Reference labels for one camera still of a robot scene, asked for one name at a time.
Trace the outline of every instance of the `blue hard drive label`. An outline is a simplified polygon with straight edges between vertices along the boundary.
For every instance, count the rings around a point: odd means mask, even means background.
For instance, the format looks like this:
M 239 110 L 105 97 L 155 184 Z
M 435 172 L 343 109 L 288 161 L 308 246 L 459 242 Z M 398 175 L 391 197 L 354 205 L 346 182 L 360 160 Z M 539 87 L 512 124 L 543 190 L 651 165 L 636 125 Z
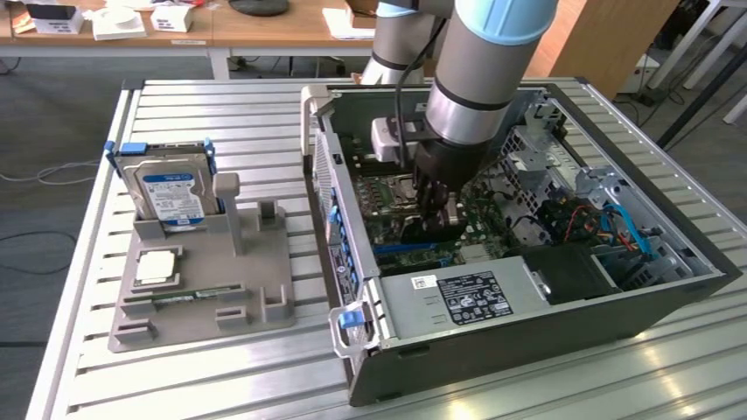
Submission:
M 160 221 L 173 226 L 200 223 L 205 217 L 200 197 L 192 193 L 195 177 L 191 173 L 145 175 L 144 188 Z

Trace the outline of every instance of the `hard drive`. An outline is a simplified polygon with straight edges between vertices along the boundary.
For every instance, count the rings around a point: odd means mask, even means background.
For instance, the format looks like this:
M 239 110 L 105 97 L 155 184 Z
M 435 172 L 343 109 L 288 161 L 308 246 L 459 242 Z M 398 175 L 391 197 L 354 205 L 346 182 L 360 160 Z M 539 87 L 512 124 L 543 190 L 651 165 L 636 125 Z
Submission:
M 220 212 L 212 191 L 215 150 L 204 143 L 124 143 L 107 147 L 135 201 L 137 218 L 159 220 L 167 232 L 195 229 L 204 217 Z

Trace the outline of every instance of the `slotted aluminum surface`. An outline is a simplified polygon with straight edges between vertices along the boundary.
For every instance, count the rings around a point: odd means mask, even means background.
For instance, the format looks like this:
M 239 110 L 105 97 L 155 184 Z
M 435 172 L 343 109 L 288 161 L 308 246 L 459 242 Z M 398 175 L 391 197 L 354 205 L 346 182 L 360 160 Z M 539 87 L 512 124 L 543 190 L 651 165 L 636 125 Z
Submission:
M 743 225 L 602 96 L 574 79 L 552 81 L 744 268 Z M 120 98 L 109 139 L 175 142 L 209 137 L 219 169 L 240 176 L 239 204 L 249 207 L 263 197 L 280 199 L 288 214 L 297 323 L 280 331 L 131 353 L 107 350 L 135 209 L 121 182 L 103 168 L 81 232 L 89 231 L 89 241 L 76 250 L 29 418 L 743 416 L 744 276 L 634 339 L 391 402 L 348 406 L 326 320 L 330 308 L 299 154 L 299 91 L 320 82 L 347 81 L 148 81 L 141 90 L 123 92 L 129 99 Z M 578 130 L 571 129 L 568 142 L 590 165 L 603 162 Z

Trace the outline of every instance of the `white box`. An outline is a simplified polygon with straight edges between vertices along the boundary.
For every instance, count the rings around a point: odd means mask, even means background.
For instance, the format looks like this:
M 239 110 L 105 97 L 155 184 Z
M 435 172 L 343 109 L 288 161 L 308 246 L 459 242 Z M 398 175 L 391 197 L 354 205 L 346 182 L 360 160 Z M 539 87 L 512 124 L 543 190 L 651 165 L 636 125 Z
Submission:
M 151 15 L 153 29 L 168 32 L 187 32 L 192 25 L 192 7 L 159 6 Z
M 626 80 L 626 84 L 622 85 L 620 90 L 618 91 L 619 94 L 635 94 L 639 92 L 640 87 L 646 87 L 646 84 L 650 82 L 650 78 L 654 73 L 659 70 L 659 63 L 646 54 L 639 59 L 639 63 L 635 65 L 632 69 L 632 73 Z
M 33 19 L 33 25 L 36 25 L 39 33 L 71 35 L 80 33 L 83 20 L 83 13 L 80 13 L 80 8 L 76 7 L 75 14 L 69 19 Z
M 148 36 L 140 13 L 131 9 L 105 8 L 96 10 L 93 22 L 93 39 L 143 38 Z

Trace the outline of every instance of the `table leg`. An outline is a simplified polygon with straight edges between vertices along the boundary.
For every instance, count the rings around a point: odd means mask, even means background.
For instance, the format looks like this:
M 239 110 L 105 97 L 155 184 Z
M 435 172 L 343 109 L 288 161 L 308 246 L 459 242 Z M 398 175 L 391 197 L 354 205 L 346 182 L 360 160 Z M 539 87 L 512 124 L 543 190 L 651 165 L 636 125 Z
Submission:
M 228 48 L 208 48 L 209 65 L 212 66 L 212 78 L 216 81 L 228 81 L 229 75 L 229 56 Z
M 687 78 L 686 84 L 682 85 L 686 89 L 692 89 L 692 87 L 698 84 L 698 82 L 703 78 L 703 75 L 714 65 L 715 61 L 724 53 L 726 48 L 728 48 L 728 46 L 732 44 L 732 41 L 743 33 L 744 28 L 747 28 L 747 12 L 742 15 L 739 20 L 736 20 L 736 22 L 732 24 L 732 27 L 723 35 L 719 44 L 715 46 L 714 50 L 708 53 L 708 55 L 706 55 L 703 62 L 695 68 L 695 71 Z
M 692 100 L 692 103 L 686 108 L 679 118 L 675 120 L 675 122 L 672 122 L 671 127 L 667 129 L 667 131 L 664 131 L 664 134 L 662 134 L 662 137 L 656 141 L 658 147 L 664 149 L 664 146 L 668 144 L 668 142 L 672 141 L 679 131 L 686 127 L 687 123 L 696 115 L 703 105 L 706 105 L 706 103 L 708 102 L 708 99 L 711 99 L 711 96 L 714 96 L 714 94 L 722 88 L 722 85 L 726 83 L 726 81 L 728 81 L 728 78 L 732 77 L 732 74 L 736 72 L 736 70 L 739 70 L 739 67 L 743 65 L 744 61 L 747 61 L 747 44 L 744 44 L 728 63 L 726 63 L 722 71 L 704 87 L 703 92 L 700 92 L 698 97 Z
M 682 56 L 686 55 L 687 48 L 690 48 L 690 46 L 695 42 L 698 35 L 700 35 L 700 32 L 708 25 L 708 22 L 711 22 L 711 18 L 722 7 L 722 1 L 723 0 L 711 0 L 708 7 L 703 10 L 700 17 L 695 21 L 692 28 L 690 28 L 690 31 L 687 31 L 686 37 L 682 39 L 682 41 L 679 41 L 679 44 L 676 44 L 675 51 L 672 51 L 672 53 L 668 55 L 667 61 L 664 61 L 664 64 L 662 64 L 662 67 L 654 73 L 654 76 L 648 81 L 650 88 L 658 88 L 662 84 L 662 81 L 664 81 L 664 79 L 667 78 L 668 72 L 671 72 L 672 68 L 675 68 L 675 64 L 678 63 L 679 59 L 682 59 Z

